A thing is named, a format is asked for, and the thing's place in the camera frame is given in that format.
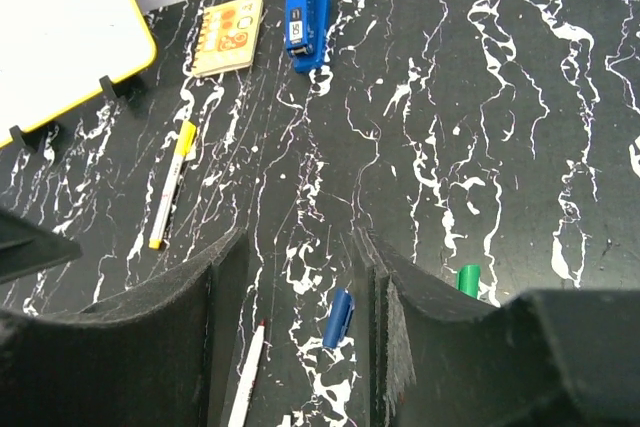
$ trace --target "stapler label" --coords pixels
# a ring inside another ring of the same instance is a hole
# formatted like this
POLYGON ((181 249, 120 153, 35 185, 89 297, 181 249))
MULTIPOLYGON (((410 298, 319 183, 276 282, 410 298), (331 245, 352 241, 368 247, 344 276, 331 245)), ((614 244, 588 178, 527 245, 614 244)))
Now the stapler label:
POLYGON ((291 21, 289 22, 289 41, 293 44, 296 42, 300 42, 302 40, 302 10, 297 7, 295 9, 291 9, 291 13, 289 14, 291 21))

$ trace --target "spiral notebook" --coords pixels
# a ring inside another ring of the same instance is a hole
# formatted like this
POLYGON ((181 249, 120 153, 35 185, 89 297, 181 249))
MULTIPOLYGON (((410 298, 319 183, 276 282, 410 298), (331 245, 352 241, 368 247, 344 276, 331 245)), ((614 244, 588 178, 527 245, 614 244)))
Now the spiral notebook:
POLYGON ((191 74, 204 77, 249 67, 261 15, 262 0, 234 0, 205 9, 191 74))

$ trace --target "whiteboard stand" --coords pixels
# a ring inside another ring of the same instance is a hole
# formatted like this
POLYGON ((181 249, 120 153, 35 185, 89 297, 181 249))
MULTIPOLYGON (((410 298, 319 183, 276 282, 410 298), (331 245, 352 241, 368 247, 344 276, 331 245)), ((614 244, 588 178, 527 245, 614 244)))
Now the whiteboard stand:
MULTIPOLYGON (((105 101, 128 107, 127 94, 129 93, 130 80, 131 77, 114 84, 108 75, 101 77, 99 83, 105 101)), ((11 140, 16 145, 30 154, 37 154, 43 149, 47 136, 56 128, 61 129, 62 126, 55 119, 52 119, 29 132, 23 132, 19 126, 14 125, 9 128, 9 133, 11 140)))

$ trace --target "green marker cap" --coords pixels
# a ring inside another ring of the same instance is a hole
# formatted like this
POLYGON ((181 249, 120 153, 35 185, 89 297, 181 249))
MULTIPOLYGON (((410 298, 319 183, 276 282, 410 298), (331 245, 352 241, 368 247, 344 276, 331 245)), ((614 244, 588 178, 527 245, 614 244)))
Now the green marker cap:
POLYGON ((465 265, 458 272, 459 291, 473 297, 478 298, 478 284, 480 282, 480 266, 477 264, 465 265))

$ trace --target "whiteboard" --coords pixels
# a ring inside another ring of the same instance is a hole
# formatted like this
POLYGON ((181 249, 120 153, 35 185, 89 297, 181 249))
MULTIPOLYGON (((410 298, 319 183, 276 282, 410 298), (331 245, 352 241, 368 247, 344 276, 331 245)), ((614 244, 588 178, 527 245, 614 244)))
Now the whiteboard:
POLYGON ((135 0, 0 0, 0 147, 147 67, 156 47, 135 0))

